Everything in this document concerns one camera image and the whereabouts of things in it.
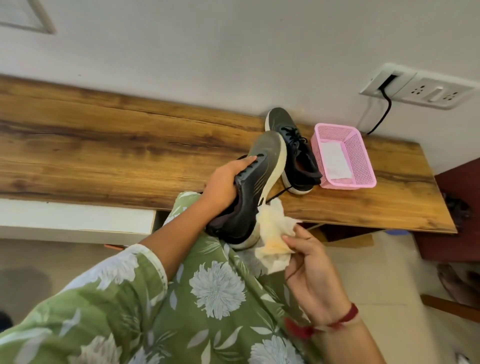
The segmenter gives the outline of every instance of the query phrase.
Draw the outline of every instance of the hand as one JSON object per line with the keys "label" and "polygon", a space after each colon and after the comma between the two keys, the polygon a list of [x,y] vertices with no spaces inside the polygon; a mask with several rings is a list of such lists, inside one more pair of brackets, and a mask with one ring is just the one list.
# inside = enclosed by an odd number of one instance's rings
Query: hand
{"label": "hand", "polygon": [[257,159],[257,156],[233,160],[218,167],[210,177],[200,198],[208,206],[213,217],[225,210],[237,197],[233,179]]}
{"label": "hand", "polygon": [[332,324],[349,312],[351,302],[322,243],[300,225],[294,231],[295,237],[283,236],[297,252],[285,269],[287,285],[315,326]]}

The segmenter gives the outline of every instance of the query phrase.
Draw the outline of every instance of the pink basket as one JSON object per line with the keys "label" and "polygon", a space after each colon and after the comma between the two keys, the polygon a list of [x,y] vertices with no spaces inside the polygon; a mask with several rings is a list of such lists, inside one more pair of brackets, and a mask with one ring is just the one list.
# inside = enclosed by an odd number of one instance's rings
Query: pink basket
{"label": "pink basket", "polygon": [[[322,164],[321,142],[340,142],[348,167],[352,171],[352,178],[330,179]],[[365,144],[360,132],[352,127],[334,124],[316,124],[315,133],[311,139],[312,151],[317,160],[319,171],[323,177],[320,185],[323,188],[337,190],[357,190],[359,188],[372,188],[377,184],[373,173],[370,158],[368,158]]]}

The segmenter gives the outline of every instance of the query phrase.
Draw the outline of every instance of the wood grain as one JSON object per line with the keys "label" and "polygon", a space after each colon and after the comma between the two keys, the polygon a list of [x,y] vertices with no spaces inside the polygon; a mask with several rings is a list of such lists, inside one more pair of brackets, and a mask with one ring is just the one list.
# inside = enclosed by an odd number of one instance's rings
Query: wood grain
{"label": "wood grain", "polygon": [[[258,117],[0,76],[0,197],[168,210],[246,154]],[[299,125],[308,139],[313,127]],[[454,233],[421,147],[365,137],[377,186],[284,194],[304,221]],[[272,194],[280,191],[278,182]]]}
{"label": "wood grain", "polygon": [[421,301],[425,306],[436,308],[437,310],[448,312],[449,314],[466,318],[467,320],[480,323],[480,310],[478,308],[467,306],[458,302],[444,300],[430,296],[429,294],[421,294]]}

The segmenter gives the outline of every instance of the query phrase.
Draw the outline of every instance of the green floral dress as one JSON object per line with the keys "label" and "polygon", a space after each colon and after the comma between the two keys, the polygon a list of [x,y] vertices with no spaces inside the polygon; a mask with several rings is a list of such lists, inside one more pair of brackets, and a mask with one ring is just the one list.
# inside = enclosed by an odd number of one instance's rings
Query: green floral dress
{"label": "green floral dress", "polygon": [[[180,194],[166,223],[198,197]],[[286,316],[308,324],[283,272],[202,233],[172,282],[140,244],[78,276],[0,334],[0,363],[321,362]]]}

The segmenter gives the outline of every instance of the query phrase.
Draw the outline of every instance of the shoe sole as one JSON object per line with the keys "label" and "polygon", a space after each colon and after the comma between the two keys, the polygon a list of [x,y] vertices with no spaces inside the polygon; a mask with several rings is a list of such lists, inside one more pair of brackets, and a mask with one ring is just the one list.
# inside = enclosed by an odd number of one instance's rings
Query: shoe sole
{"label": "shoe sole", "polygon": [[[270,112],[268,112],[267,114],[267,117],[265,118],[265,131],[269,131],[270,130],[270,123],[268,121],[268,116],[270,115]],[[285,186],[285,188],[288,188],[288,192],[291,192],[293,194],[307,194],[308,192],[310,192],[311,190],[313,190],[313,187],[311,189],[309,189],[308,191],[300,191],[300,190],[297,190],[296,188],[292,187],[292,184],[290,183],[290,181],[288,180],[287,178],[287,174],[285,173],[285,171],[282,172],[282,182],[283,182],[283,185]]]}
{"label": "shoe sole", "polygon": [[[268,194],[270,193],[270,190],[274,186],[275,182],[284,173],[285,163],[287,162],[287,146],[285,145],[285,141],[283,140],[282,136],[279,133],[276,133],[276,134],[281,141],[280,154],[278,155],[275,168],[273,169],[272,174],[270,174],[270,177],[268,177],[268,180],[264,186],[264,189],[262,190],[262,194],[260,195],[259,201],[262,201],[262,204],[264,204],[265,201],[267,200]],[[230,244],[230,246],[234,250],[248,249],[254,246],[255,244],[257,244],[259,239],[260,239],[260,225],[256,223],[255,228],[253,229],[253,232],[251,233],[251,235],[248,237],[247,240],[245,240],[240,244]]]}

